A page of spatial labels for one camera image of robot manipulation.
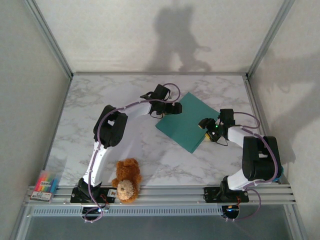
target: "marble table surface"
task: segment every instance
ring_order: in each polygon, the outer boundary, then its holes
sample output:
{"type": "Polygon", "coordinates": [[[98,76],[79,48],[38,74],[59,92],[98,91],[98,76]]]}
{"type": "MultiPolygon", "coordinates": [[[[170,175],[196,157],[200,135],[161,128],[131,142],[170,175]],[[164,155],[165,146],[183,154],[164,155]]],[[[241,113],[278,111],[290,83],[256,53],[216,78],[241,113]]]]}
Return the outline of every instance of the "marble table surface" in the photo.
{"type": "MultiPolygon", "coordinates": [[[[46,170],[61,173],[60,186],[76,185],[87,170],[93,152],[93,128],[103,108],[109,104],[122,107],[164,83],[177,84],[182,97],[191,92],[217,111],[233,108],[235,112],[252,114],[241,76],[77,75],[70,86],[46,170]]],[[[174,98],[177,91],[172,91],[174,98]]],[[[234,117],[237,124],[256,124],[245,115],[234,117]]],[[[204,140],[191,154],[156,129],[158,121],[149,115],[139,118],[135,151],[127,156],[138,160],[142,185],[216,185],[241,168],[242,149],[235,143],[225,147],[204,140]]],[[[107,162],[103,185],[115,177],[116,162],[122,160],[117,157],[107,162]]]]}

